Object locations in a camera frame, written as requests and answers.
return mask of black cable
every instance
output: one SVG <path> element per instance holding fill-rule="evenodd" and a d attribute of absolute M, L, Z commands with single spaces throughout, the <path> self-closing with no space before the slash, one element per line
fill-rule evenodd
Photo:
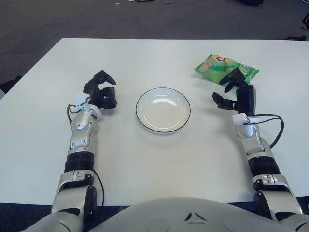
<path fill-rule="evenodd" d="M 99 220 L 101 219 L 101 214 L 102 214 L 102 211 L 103 211 L 103 205 L 104 205 L 104 187 L 103 187 L 103 184 L 102 184 L 102 181 L 98 175 L 98 173 L 96 172 L 96 170 L 93 169 L 93 172 L 96 174 L 96 176 L 98 177 L 98 180 L 100 182 L 100 185 L 101 185 L 101 188 L 102 188 L 102 206 L 101 206 L 101 210 L 100 210 L 100 214 L 99 214 L 99 217 L 98 217 L 98 220 L 97 220 L 97 224 L 99 223 Z"/>
<path fill-rule="evenodd" d="M 276 117 L 276 118 L 271 118 L 271 119 L 265 120 L 263 122 L 257 122 L 257 123 L 250 123 L 250 120 L 248 119 L 249 122 L 248 123 L 244 123 L 244 125 L 260 124 L 260 123 L 272 121 L 272 120 L 275 120 L 275 119 L 279 119 L 280 120 L 280 122 L 281 122 L 280 131 L 279 131 L 277 137 L 275 138 L 275 140 L 269 146 L 272 149 L 276 145 L 276 143 L 278 142 L 278 140 L 280 139 L 280 137 L 281 137 L 281 135 L 283 133 L 283 129 L 284 129 L 284 121 L 283 121 L 283 119 L 279 115 L 275 115 L 275 114 L 257 114 L 257 115 L 254 115 L 254 116 L 273 116 L 273 117 Z"/>
<path fill-rule="evenodd" d="M 68 107 L 67 107 L 67 116 L 68 116 L 69 122 L 70 122 L 70 124 L 71 124 L 71 123 L 72 123 L 72 119 L 71 119 L 71 117 L 70 117 L 69 110 L 70 110 L 70 105 L 68 105 Z"/>
<path fill-rule="evenodd" d="M 262 121 L 262 122 L 253 122 L 253 123 L 250 123 L 250 119 L 249 122 L 247 123 L 244 123 L 243 125 L 254 125 L 254 124 L 260 124 L 260 123 L 264 123 L 264 122 L 268 122 L 268 121 L 272 121 L 272 120 L 280 120 L 279 118 L 275 117 L 275 118 L 271 118 L 271 119 L 268 119 L 268 120 L 265 120 L 265 121 Z"/>
<path fill-rule="evenodd" d="M 87 98 L 86 98 L 86 101 L 85 101 L 84 103 L 82 103 L 81 105 L 86 104 L 87 101 L 88 101 L 88 99 L 90 99 L 90 97 L 87 97 Z M 70 124 L 72 123 L 72 119 L 71 119 L 71 117 L 70 117 L 69 111 L 70 111 L 72 114 L 76 114 L 76 113 L 78 113 L 78 112 L 81 111 L 81 109 L 79 109 L 78 111 L 73 112 L 73 111 L 71 110 L 71 107 L 72 107 L 72 106 L 76 107 L 76 105 L 71 105 L 71 104 L 69 104 L 68 107 L 67 107 L 67 116 L 68 116 L 68 119 L 69 119 Z"/>

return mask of gray carpet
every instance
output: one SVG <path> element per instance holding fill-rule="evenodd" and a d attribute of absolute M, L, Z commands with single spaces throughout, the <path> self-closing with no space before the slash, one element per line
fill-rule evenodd
<path fill-rule="evenodd" d="M 304 34 L 307 11 L 301 0 L 1 0 L 0 83 L 24 75 L 63 37 L 284 39 Z"/>

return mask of chip bag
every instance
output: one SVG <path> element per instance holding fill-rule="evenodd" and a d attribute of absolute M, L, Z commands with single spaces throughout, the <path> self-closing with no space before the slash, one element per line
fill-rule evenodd
<path fill-rule="evenodd" d="M 219 82 L 235 68 L 240 69 L 248 84 L 259 72 L 258 69 L 237 63 L 232 59 L 213 54 L 210 54 L 207 59 L 198 65 L 194 70 L 202 74 L 204 77 L 210 79 L 211 81 L 219 84 Z"/>

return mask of white connector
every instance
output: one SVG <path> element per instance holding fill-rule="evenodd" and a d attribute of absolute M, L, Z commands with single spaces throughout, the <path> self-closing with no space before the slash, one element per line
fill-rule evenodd
<path fill-rule="evenodd" d="M 247 117 L 245 113 L 233 115 L 233 122 L 236 125 L 243 125 L 244 123 L 258 123 L 261 121 L 259 117 Z"/>
<path fill-rule="evenodd" d="M 89 111 L 90 95 L 87 93 L 77 94 L 75 97 L 76 110 L 86 110 Z"/>

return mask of black joint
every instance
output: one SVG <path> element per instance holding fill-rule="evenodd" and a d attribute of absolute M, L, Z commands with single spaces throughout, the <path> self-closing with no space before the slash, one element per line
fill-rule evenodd
<path fill-rule="evenodd" d="M 275 160 L 269 156 L 258 156 L 248 161 L 252 177 L 262 174 L 281 174 Z"/>
<path fill-rule="evenodd" d="M 263 195 L 263 193 L 262 192 L 255 193 L 253 200 L 254 200 L 256 212 L 259 215 L 271 220 L 271 214 L 270 214 L 269 206 L 267 204 L 266 198 Z"/>
<path fill-rule="evenodd" d="M 76 216 L 78 216 L 80 211 L 81 210 L 78 208 L 69 208 L 69 209 L 62 209 L 59 212 L 67 212 L 69 214 L 75 214 Z"/>
<path fill-rule="evenodd" d="M 78 151 L 69 154 L 64 172 L 74 170 L 93 170 L 94 154 L 88 151 Z"/>
<path fill-rule="evenodd" d="M 84 208 L 84 222 L 93 221 L 95 219 L 97 209 L 97 190 L 94 186 L 88 186 L 85 208 Z"/>
<path fill-rule="evenodd" d="M 292 216 L 294 214 L 296 214 L 296 213 L 293 213 L 293 212 L 277 212 L 277 213 L 275 213 L 275 216 L 276 216 L 276 219 L 278 221 L 282 221 L 284 219 L 289 218 L 290 216 Z"/>

